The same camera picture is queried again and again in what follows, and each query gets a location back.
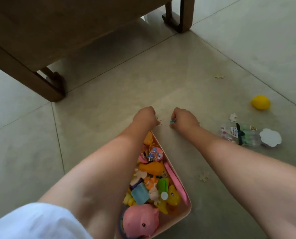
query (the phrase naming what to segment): person's right arm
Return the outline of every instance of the person's right arm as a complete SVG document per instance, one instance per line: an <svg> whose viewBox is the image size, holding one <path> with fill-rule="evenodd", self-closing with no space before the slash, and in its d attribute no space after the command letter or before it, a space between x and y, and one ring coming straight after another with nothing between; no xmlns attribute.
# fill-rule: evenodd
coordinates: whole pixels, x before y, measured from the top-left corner
<svg viewBox="0 0 296 239"><path fill-rule="evenodd" d="M212 134L185 109L175 108L171 119L269 238L296 238L296 167Z"/></svg>

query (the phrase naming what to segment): yellow ball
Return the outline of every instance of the yellow ball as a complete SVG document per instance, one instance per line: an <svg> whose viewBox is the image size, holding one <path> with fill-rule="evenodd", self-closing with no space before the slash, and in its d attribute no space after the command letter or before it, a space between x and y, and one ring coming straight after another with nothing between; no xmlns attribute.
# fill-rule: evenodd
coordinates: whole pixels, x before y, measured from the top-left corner
<svg viewBox="0 0 296 239"><path fill-rule="evenodd" d="M266 110L270 107L270 100L264 95L254 97L251 103L259 110Z"/></svg>

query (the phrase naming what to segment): toy bin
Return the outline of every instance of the toy bin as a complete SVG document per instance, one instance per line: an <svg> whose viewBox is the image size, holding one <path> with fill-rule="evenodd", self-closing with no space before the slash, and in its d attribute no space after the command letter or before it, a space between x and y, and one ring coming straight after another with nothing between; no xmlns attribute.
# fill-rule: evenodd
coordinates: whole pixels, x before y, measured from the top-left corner
<svg viewBox="0 0 296 239"><path fill-rule="evenodd" d="M153 135L153 143L158 145L158 147L160 147L162 149L161 145L159 144L159 142L156 139L156 137L154 136L154 134L152 134L152 135ZM159 212L159 225L158 225L158 228L156 229L154 234L152 234L150 237L141 237L141 238L144 238L144 239L153 238L153 237L159 235L160 233L162 233L165 230L169 229L171 226L173 226L177 222L181 221L191 211L191 201L189 199L187 191L185 190L180 178L178 177L178 175L177 175L176 171L174 170L173 166L171 165L171 162L170 162L169 158L167 157L164 150L163 150L162 162L164 163L164 165L165 165L165 163L167 163L169 165L170 169L173 172L172 176L175 176L178 179L176 183L175 183L174 180L172 180L172 181L173 181L173 184L175 185L176 189L178 190L178 192L181 191L180 192L181 202L177 206L177 210L176 210L175 213L164 214L164 213ZM118 229L118 226L117 226L117 229L116 229L115 237L117 239L125 239L125 236L120 234L120 230Z"/></svg>

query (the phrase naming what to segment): grout line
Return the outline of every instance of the grout line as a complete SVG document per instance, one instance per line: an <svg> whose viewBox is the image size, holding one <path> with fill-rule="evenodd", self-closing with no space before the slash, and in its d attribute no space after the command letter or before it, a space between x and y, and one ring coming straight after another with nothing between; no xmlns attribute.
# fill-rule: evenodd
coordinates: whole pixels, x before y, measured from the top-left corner
<svg viewBox="0 0 296 239"><path fill-rule="evenodd" d="M201 22L201 21L203 21L203 20L205 20L205 19L211 17L212 15L216 14L217 12L220 12L221 10L223 10L223 9L225 9L225 8L227 8L227 7L230 7L230 6L233 5L234 3L231 3L230 5L228 5L228 6L224 7L224 8L222 8L222 9L220 9L219 11L216 11L215 13L211 14L210 16L205 17L204 19L202 19L202 20L196 22L195 24L197 24L197 23L199 23L199 22Z"/></svg>
<svg viewBox="0 0 296 239"><path fill-rule="evenodd" d="M7 126L7 125L9 125L9 124L11 124L11 123L13 123L13 122L15 122L15 121L17 121L17 120L19 120L19 119L23 118L24 116L26 116L26 115L28 115L28 114L30 114L30 113L32 113L32 112L34 112L34 111L36 111L37 109L39 109L39 108L41 108L41 107L43 107L43 106L47 105L48 103L49 103L49 102L47 102L46 104L44 104L44 105L42 105L42 106L40 106L40 107L38 107L38 108L35 108L34 110L32 110L32 111L30 111L30 112L27 112L27 113L25 113L24 115L20 116L20 117L19 117L19 118L17 118L16 120L14 120L14 121L11 121L10 123L8 123L8 124L6 124L6 125L3 125L2 127L0 127L0 129L2 129L3 127L5 127L5 126Z"/></svg>
<svg viewBox="0 0 296 239"><path fill-rule="evenodd" d="M58 141L59 151L60 151L60 153L61 153L62 166L63 166L64 175L65 175L66 172L65 172L65 167L64 167L64 161L63 161L63 155L62 155L61 144L59 143L59 137L58 137L58 132L57 132L57 126L56 126L56 120L55 120L55 114L54 114L53 103L51 103L51 104L52 104L52 112L53 112L53 117L54 117L54 123L55 123L55 129L56 129L57 141Z"/></svg>
<svg viewBox="0 0 296 239"><path fill-rule="evenodd" d="M194 32L192 32L194 35L196 35L198 38L200 38L202 41L204 41L206 44L210 45L212 48L214 48L215 50L217 50L219 53L221 53L223 56L225 56L226 58L230 59L232 62L234 62L236 65L238 65L239 67L241 67L242 69L244 69L245 71L249 72L251 75L253 75L254 77L256 77L258 80L260 80L263 84L265 84L267 87L269 87L270 89L272 89L273 91L275 91L276 93L278 93L280 96L282 96L283 98L285 98L287 101L289 101L290 103L294 104L296 106L296 104L289 100L288 98L286 98L284 95L282 95L280 92L276 91L274 88L272 88L270 85L268 85L267 83L265 83L264 81L262 81L260 78L258 78L257 76L255 76L253 73L251 73L250 71L248 71L246 68L242 67L240 64L238 64L237 62L235 62L233 59L231 59L229 56L225 55L223 52L221 52L220 50L218 50L217 48L215 48L214 46L212 46L211 44L209 44L207 41L205 41L204 39L202 39L201 37L199 37L197 34L195 34Z"/></svg>
<svg viewBox="0 0 296 239"><path fill-rule="evenodd" d="M140 52L140 53L136 54L135 56L133 56L133 57L131 57L131 58L129 58L129 59L127 59L127 60L125 60L125 61L121 62L120 64L117 64L116 66L114 66L114 67L112 67L112 68L110 68L110 69L106 70L105 72L102 72L101 74L99 74L99 75L95 76L94 78L92 78L92 79L90 79L90 80L86 81L85 83L83 83L83 84L81 84L81 85L78 85L77 87L75 87L75 88L73 88L72 90L68 91L68 92L67 92L67 94L68 94L69 92L73 91L74 89L77 89L78 87L81 87L82 85L84 85L84 84L88 83L89 81L91 81L91 80L93 80L93 79L95 79L95 78L97 78L97 77L99 77L99 76L103 75L104 73L106 73L106 72L110 71L111 69L114 69L114 68L116 68L117 66L119 66L119 65L121 65L121 64L123 64L123 63L125 63L125 62L127 62L128 60L131 60L132 58L134 58L134 57L136 57L136 56L138 56L138 55L142 54L143 52L146 52L147 50L149 50L149 49L153 48L154 46L156 46L156 45L158 45L158 44L161 44L162 42L166 41L167 39L169 39L169 38L171 38L171 37L173 37L173 36L175 36L175 35L177 35L177 34L178 34L178 33L175 33L175 34L173 34L173 35L171 35L171 36L167 37L165 40L162 40L161 42L159 42L159 43L157 43L157 44L155 44L155 45L151 46L150 48L147 48L147 49L145 49L144 51L142 51L142 52Z"/></svg>

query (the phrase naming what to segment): forearm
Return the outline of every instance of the forearm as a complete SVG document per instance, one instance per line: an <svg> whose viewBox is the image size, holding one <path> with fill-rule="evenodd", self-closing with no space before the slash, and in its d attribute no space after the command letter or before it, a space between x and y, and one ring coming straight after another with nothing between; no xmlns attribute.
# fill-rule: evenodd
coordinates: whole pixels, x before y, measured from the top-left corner
<svg viewBox="0 0 296 239"><path fill-rule="evenodd" d="M223 140L201 127L185 136L271 238L294 236L295 167Z"/></svg>
<svg viewBox="0 0 296 239"><path fill-rule="evenodd" d="M147 125L130 124L74 167L40 201L69 209L95 238L113 237L148 131Z"/></svg>

